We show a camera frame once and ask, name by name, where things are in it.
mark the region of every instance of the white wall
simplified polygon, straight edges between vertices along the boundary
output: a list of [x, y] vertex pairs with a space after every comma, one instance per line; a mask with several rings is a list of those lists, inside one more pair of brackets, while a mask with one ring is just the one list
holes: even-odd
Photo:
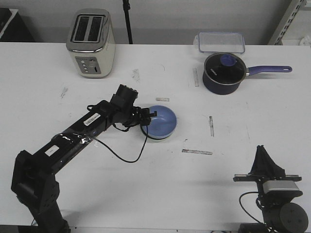
[[[240, 32], [246, 44], [267, 44], [290, 0], [130, 0], [137, 44], [191, 44], [199, 31]], [[1, 0], [19, 9], [36, 41], [65, 42], [74, 13], [110, 12], [117, 43], [127, 43], [122, 0]]]

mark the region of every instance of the silver toaster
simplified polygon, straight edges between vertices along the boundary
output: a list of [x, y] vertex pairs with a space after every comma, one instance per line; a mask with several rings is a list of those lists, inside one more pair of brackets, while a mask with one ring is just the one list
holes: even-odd
[[80, 75], [86, 78], [107, 76], [116, 50], [109, 12], [103, 9], [78, 11], [66, 47]]

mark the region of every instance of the white label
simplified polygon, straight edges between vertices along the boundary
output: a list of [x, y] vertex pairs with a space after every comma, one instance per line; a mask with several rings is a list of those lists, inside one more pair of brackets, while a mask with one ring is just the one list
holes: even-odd
[[98, 113], [95, 113], [93, 116], [91, 116], [89, 119], [85, 120], [83, 122], [83, 124], [85, 124], [86, 126], [89, 126], [90, 124], [92, 124], [97, 118], [99, 118], [101, 115], [99, 115]]
[[47, 156], [51, 156], [52, 154], [54, 154], [57, 150], [59, 149], [58, 146], [53, 145], [50, 149], [48, 149], [45, 153]]

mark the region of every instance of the black pole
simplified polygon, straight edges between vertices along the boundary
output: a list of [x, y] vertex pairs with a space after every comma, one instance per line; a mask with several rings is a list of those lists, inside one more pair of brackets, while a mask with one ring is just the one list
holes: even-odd
[[124, 10], [124, 15], [125, 15], [125, 23], [126, 23], [126, 29], [127, 29], [128, 43], [133, 44], [131, 23], [130, 23], [130, 17], [128, 14], [129, 9], [131, 9], [129, 0], [123, 0], [123, 10]]

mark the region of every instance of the pot lid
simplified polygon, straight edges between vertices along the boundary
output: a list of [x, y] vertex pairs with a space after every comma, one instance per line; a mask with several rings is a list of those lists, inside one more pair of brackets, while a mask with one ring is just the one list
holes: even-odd
[[231, 53], [215, 53], [205, 60], [205, 73], [216, 83], [233, 85], [246, 76], [244, 62]]

